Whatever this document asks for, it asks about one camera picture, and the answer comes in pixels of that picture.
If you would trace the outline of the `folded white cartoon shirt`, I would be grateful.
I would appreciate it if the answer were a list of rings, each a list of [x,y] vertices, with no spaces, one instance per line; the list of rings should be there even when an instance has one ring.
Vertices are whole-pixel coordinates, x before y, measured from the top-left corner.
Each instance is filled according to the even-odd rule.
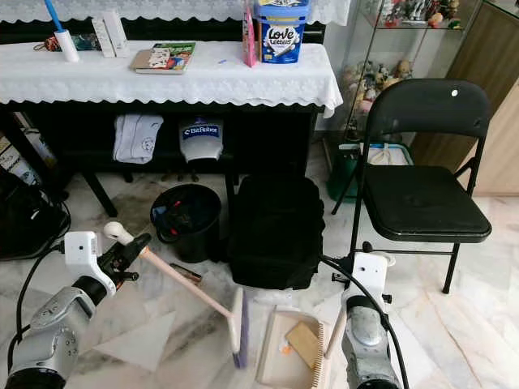
[[[144,165],[151,162],[162,115],[130,113],[115,119],[114,160]]]

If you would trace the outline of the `pink box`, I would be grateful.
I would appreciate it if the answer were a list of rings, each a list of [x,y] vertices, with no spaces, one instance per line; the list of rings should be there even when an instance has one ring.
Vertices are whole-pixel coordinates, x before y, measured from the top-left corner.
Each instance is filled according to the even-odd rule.
[[[253,0],[242,0],[243,3],[243,62],[252,68],[257,63],[255,16],[253,15]]]

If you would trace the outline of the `beige dustpan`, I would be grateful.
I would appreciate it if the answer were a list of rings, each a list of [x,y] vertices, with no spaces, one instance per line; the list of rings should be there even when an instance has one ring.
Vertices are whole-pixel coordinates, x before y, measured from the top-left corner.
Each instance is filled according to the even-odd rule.
[[[323,356],[314,370],[300,358],[295,349],[282,355],[281,347],[289,345],[285,335],[297,325],[306,323],[322,342]],[[289,306],[276,306],[264,334],[256,382],[273,389],[333,389],[337,352],[332,342],[341,340],[341,325],[345,316],[335,315],[331,322]]]

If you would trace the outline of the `black equipment bag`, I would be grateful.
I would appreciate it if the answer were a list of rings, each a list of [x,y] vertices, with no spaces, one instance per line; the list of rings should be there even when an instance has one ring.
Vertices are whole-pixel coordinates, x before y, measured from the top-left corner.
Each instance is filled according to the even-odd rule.
[[[66,204],[10,171],[0,171],[0,260],[30,259],[52,247],[71,225]]]

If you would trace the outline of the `pink plush toy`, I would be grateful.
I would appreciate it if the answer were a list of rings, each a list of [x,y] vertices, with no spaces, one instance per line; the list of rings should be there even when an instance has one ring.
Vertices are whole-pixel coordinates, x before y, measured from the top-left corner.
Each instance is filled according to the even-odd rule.
[[[375,88],[367,88],[367,86],[359,85],[356,88],[353,114],[367,113],[371,110],[373,100],[378,96],[378,90]]]

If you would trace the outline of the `white printed box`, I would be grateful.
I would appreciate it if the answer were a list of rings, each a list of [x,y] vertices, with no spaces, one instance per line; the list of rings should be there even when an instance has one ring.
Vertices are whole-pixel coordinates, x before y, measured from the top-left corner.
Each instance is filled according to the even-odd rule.
[[[8,141],[5,137],[0,139],[1,153],[0,153],[0,165],[1,168],[7,172],[11,172],[22,181],[29,178],[31,179],[31,169],[26,166],[21,153],[16,151],[11,141]]]

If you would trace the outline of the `green plastic bin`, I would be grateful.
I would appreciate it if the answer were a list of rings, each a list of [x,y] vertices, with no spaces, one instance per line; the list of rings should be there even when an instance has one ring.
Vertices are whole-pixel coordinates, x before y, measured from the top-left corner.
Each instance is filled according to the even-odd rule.
[[[337,145],[331,153],[332,163],[331,172],[326,184],[329,196],[333,200],[338,200],[345,186],[345,203],[353,203],[356,199],[356,184],[351,174],[355,170],[357,160],[360,158],[360,143],[341,143]]]

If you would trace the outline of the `beige handle broom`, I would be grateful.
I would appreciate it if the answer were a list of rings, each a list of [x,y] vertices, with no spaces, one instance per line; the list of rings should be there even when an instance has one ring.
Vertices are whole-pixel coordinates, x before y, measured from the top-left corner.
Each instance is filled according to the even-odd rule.
[[[133,234],[127,231],[122,223],[110,221],[103,228],[103,233],[107,238],[115,241],[115,250],[122,250],[123,255],[127,258],[127,244],[133,240]],[[209,296],[194,281],[189,280],[180,271],[174,270],[169,263],[156,255],[151,248],[146,248],[137,259],[143,259],[146,263],[151,263],[158,270],[163,271],[169,278],[177,281],[183,288],[189,290],[192,295],[196,296],[205,304],[210,306],[219,315],[222,315],[226,321],[227,330],[229,330],[229,350],[233,357],[234,365],[237,368],[245,368],[247,365],[247,307],[245,304],[244,289],[237,288],[231,293],[231,303],[229,306],[223,306],[214,297]]]

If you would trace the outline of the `glass display cabinet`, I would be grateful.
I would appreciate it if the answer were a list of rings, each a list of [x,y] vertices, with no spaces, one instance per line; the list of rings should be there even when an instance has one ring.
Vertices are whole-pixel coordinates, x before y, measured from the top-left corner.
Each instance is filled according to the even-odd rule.
[[[480,2],[358,0],[340,73],[345,103],[330,123],[327,146],[360,143],[370,111],[353,114],[357,86],[379,96],[402,80],[445,77]]]

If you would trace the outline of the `green cover book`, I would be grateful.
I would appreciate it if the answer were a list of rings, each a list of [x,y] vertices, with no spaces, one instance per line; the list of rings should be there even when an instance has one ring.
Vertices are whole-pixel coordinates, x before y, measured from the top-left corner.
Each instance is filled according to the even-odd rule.
[[[184,74],[196,42],[159,42],[151,49],[141,49],[134,56],[130,70],[138,74],[180,75]]]

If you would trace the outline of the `white lace-edged tablecloth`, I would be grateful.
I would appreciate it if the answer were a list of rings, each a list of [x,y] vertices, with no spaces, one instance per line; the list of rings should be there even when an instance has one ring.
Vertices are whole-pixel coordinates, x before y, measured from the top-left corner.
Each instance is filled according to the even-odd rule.
[[[294,64],[243,61],[241,42],[198,41],[185,73],[135,73],[129,58],[81,51],[78,62],[31,42],[0,45],[0,101],[185,101],[234,106],[319,106],[330,118],[344,103],[326,49],[302,45]]]

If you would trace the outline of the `brown wooden cabinet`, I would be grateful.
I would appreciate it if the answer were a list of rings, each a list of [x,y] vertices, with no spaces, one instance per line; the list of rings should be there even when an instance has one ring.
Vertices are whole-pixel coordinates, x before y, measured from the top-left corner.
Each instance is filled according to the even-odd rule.
[[[491,103],[478,195],[519,196],[519,0],[481,0],[446,75],[482,86]]]

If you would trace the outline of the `black waste bin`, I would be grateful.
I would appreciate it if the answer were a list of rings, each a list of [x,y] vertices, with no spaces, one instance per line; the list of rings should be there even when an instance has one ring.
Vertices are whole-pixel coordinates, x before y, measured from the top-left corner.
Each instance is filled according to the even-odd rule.
[[[159,241],[185,263],[210,259],[208,249],[219,243],[222,211],[218,193],[207,186],[172,186],[153,200],[149,217]]]

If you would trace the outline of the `black folding chair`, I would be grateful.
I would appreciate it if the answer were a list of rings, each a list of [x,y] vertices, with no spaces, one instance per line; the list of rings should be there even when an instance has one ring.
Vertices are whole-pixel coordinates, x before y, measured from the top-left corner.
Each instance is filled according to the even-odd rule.
[[[463,244],[483,243],[492,226],[474,202],[483,146],[491,121],[485,90],[468,80],[411,79],[380,94],[367,115],[360,158],[348,178],[356,185],[350,248],[352,262],[361,251],[358,230],[367,210],[374,230],[395,242],[449,243],[451,259],[442,293],[451,290],[457,256]],[[456,170],[433,165],[375,165],[371,144],[383,135],[437,133],[470,137],[477,151]]]

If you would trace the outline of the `black backpack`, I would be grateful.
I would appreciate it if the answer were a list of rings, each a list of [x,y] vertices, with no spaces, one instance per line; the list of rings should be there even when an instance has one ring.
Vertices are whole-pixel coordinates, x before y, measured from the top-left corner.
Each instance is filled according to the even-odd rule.
[[[234,282],[258,289],[307,289],[323,254],[324,207],[307,177],[245,177],[231,210],[229,269]]]

